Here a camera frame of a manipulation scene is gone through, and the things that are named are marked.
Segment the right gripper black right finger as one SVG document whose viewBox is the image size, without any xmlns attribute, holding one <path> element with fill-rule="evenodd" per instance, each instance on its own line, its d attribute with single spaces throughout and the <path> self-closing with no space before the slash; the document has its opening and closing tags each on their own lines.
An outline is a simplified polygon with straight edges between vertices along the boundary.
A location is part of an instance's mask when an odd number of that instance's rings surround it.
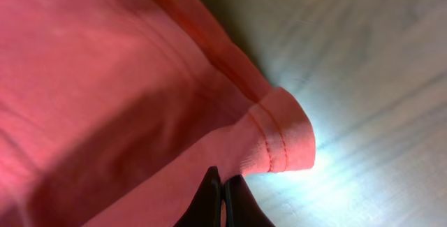
<svg viewBox="0 0 447 227">
<path fill-rule="evenodd" d="M 258 206 L 243 176 L 230 178 L 223 189 L 226 227 L 274 227 Z"/>
</svg>

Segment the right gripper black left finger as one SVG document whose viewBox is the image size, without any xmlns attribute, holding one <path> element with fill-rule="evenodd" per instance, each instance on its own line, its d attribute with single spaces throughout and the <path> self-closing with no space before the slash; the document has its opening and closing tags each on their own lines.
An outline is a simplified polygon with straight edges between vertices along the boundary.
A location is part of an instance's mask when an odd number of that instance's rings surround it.
<svg viewBox="0 0 447 227">
<path fill-rule="evenodd" d="M 216 166 L 209 167 L 190 205 L 174 227 L 221 226 L 221 180 Z"/>
</svg>

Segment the red soccer t-shirt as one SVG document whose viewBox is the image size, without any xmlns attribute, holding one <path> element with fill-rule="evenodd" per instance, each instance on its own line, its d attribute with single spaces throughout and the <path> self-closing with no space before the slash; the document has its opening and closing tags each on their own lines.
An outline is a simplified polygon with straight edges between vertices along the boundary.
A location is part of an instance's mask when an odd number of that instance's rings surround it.
<svg viewBox="0 0 447 227">
<path fill-rule="evenodd" d="M 200 0 L 1 0 L 2 226 L 173 226 L 210 167 L 315 152 Z"/>
</svg>

